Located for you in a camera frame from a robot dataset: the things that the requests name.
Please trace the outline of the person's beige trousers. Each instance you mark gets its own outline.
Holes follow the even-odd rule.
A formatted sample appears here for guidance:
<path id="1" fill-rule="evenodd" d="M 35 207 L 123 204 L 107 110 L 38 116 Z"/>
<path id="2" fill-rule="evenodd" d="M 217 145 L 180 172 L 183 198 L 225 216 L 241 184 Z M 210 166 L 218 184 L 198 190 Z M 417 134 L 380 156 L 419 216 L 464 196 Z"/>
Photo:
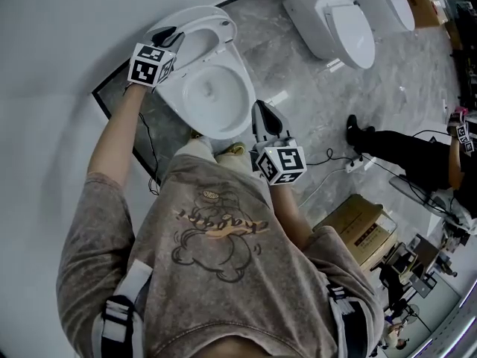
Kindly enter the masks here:
<path id="1" fill-rule="evenodd" d="M 216 163 L 224 168 L 232 169 L 236 172 L 244 174 L 251 174 L 253 172 L 252 163 L 249 153 L 236 156 L 231 154 L 222 155 L 214 154 L 210 140 L 204 136 L 198 139 L 190 139 L 182 148 L 176 153 L 175 157 L 180 155 L 189 155 L 207 160 L 211 163 Z"/>

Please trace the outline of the white open toilet bowl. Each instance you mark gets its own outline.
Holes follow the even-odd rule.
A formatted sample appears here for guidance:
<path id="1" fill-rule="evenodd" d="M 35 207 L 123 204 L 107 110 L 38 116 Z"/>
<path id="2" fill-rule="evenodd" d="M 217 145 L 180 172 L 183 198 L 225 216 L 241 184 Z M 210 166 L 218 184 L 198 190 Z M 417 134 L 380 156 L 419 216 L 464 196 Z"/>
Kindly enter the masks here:
<path id="1" fill-rule="evenodd" d="M 251 123 L 256 100 L 250 76 L 233 44 L 183 45 L 174 70 L 156 92 L 191 128 L 212 139 L 231 139 Z"/>

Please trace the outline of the white power strip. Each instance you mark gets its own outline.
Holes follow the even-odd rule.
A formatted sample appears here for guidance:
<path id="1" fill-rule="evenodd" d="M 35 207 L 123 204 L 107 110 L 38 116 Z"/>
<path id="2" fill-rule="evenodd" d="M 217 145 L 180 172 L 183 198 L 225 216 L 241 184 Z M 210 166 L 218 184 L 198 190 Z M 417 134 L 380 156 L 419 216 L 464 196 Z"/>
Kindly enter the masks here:
<path id="1" fill-rule="evenodd" d="M 354 172 L 356 169 L 359 169 L 360 167 L 362 167 L 363 163 L 364 163 L 364 158 L 362 155 L 359 155 L 351 159 L 351 161 L 347 162 L 347 164 L 345 165 L 346 173 L 349 174 L 351 172 Z"/>

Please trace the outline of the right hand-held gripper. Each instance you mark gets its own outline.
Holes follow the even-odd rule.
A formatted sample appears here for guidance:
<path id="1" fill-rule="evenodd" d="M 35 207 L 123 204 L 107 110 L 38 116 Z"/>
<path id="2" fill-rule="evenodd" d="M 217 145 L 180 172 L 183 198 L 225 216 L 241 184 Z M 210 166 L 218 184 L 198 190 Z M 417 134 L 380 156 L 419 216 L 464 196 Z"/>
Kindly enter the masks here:
<path id="1" fill-rule="evenodd" d="M 268 185 L 295 182 L 306 172 L 304 151 L 286 132 L 281 113 L 265 101 L 252 108 L 252 128 L 256 144 L 250 151 L 252 171 Z"/>

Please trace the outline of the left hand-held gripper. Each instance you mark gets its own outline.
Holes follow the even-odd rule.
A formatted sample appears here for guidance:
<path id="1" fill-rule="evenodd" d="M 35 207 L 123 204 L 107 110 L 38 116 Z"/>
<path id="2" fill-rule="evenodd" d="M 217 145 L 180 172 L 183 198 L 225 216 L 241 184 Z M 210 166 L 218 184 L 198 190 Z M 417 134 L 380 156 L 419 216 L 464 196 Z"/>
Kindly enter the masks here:
<path id="1" fill-rule="evenodd" d="M 130 83 L 156 87 L 168 78 L 186 37 L 183 32 L 174 34 L 175 31 L 175 26 L 153 29 L 151 31 L 152 45 L 136 44 L 127 75 Z"/>

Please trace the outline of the dark cluttered shelving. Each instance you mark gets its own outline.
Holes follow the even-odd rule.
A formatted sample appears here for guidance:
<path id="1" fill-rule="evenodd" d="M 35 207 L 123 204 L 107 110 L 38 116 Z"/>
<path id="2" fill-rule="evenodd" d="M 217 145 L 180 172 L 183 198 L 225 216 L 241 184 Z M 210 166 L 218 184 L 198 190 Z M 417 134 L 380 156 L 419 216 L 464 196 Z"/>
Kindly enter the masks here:
<path id="1" fill-rule="evenodd" d="M 477 0 L 447 0 L 455 26 L 452 57 L 460 86 L 462 106 L 477 110 Z"/>

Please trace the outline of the person's right forearm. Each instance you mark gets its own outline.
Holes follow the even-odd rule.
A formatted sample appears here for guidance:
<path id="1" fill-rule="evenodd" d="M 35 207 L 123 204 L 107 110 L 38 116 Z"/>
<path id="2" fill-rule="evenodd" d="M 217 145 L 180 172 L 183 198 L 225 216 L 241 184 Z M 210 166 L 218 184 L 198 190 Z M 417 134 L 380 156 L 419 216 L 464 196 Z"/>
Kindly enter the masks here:
<path id="1" fill-rule="evenodd" d="M 273 185 L 269 187 L 274 213 L 281 224 L 286 236 L 299 249 L 303 249 L 312 228 L 295 201 L 290 184 Z"/>

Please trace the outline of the white closed toilet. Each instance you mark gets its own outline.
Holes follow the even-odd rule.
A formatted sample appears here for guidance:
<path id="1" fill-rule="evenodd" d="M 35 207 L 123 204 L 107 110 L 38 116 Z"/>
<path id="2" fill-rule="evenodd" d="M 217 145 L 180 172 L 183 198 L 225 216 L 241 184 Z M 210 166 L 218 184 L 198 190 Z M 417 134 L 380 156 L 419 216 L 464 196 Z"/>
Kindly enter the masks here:
<path id="1" fill-rule="evenodd" d="M 310 52 L 369 69 L 376 46 L 367 17 L 355 0 L 284 0 L 283 6 Z"/>
<path id="2" fill-rule="evenodd" d="M 415 29 L 414 16 L 408 0 L 385 0 L 392 10 L 393 15 L 405 31 Z"/>

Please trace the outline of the labelled brown cardboard box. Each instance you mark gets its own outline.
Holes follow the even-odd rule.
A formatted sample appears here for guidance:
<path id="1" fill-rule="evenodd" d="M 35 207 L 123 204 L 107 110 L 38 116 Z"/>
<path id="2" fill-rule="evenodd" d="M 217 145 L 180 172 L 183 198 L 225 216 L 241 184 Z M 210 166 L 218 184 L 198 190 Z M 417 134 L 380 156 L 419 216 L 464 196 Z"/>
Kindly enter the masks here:
<path id="1" fill-rule="evenodd" d="M 381 204 L 353 194 L 317 224 L 335 229 L 363 271 L 369 271 L 395 246 L 397 223 Z"/>

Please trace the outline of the person's right shoe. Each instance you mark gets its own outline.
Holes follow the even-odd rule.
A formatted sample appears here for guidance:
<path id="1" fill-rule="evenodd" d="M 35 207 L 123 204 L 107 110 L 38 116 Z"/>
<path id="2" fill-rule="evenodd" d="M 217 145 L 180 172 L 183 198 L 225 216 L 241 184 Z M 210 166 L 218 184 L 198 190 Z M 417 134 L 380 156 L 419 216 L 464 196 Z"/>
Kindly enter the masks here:
<path id="1" fill-rule="evenodd" d="M 246 152 L 246 145 L 243 142 L 235 142 L 232 145 L 230 145 L 228 148 L 226 148 L 221 154 L 222 155 L 231 154 L 231 155 L 240 156 L 240 155 L 243 155 L 245 152 Z"/>

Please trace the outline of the person's left forearm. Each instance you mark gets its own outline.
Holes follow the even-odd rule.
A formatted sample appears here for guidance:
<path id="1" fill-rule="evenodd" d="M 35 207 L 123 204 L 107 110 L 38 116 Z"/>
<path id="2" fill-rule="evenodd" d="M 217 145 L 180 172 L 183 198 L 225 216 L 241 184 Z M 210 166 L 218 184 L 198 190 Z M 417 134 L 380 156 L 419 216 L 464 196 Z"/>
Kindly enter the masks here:
<path id="1" fill-rule="evenodd" d="M 130 169 L 139 112 L 147 88 L 131 84 L 101 133 L 87 173 L 107 176 L 124 187 Z"/>

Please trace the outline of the large brown cardboard box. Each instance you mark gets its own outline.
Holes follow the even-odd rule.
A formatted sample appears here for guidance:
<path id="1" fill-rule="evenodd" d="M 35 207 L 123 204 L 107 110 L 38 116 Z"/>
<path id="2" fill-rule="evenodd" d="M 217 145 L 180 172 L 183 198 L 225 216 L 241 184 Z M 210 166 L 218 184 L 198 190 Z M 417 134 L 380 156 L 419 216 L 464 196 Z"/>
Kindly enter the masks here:
<path id="1" fill-rule="evenodd" d="M 448 21 L 443 0 L 407 0 L 416 28 L 432 28 Z"/>

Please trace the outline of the white flat floor piece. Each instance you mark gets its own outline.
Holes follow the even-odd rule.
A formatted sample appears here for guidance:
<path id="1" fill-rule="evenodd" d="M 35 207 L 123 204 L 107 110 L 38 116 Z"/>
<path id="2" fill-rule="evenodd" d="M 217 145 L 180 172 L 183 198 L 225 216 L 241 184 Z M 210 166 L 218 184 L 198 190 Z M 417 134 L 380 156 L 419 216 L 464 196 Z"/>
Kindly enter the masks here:
<path id="1" fill-rule="evenodd" d="M 286 101 L 289 98 L 288 92 L 286 90 L 282 90 L 281 92 L 277 93 L 273 97 L 270 97 L 266 103 L 270 104 L 273 107 L 276 107 L 283 101 Z"/>

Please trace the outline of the person's grey printed shirt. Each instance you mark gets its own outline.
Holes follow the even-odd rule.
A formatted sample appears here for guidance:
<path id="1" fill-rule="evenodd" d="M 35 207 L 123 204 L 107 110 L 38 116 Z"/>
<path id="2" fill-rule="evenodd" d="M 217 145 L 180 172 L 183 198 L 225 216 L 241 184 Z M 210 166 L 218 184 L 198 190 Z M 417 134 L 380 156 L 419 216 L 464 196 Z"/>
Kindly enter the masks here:
<path id="1" fill-rule="evenodd" d="M 138 232 L 122 188 L 87 175 L 57 278 L 60 323 L 83 358 L 93 356 L 95 317 L 137 260 L 152 270 L 136 304 L 146 358 L 191 358 L 230 337 L 274 356 L 338 358 L 330 286 L 363 312 L 351 333 L 366 352 L 384 326 L 372 286 L 332 227 L 295 246 L 263 182 L 191 155 L 172 160 Z"/>

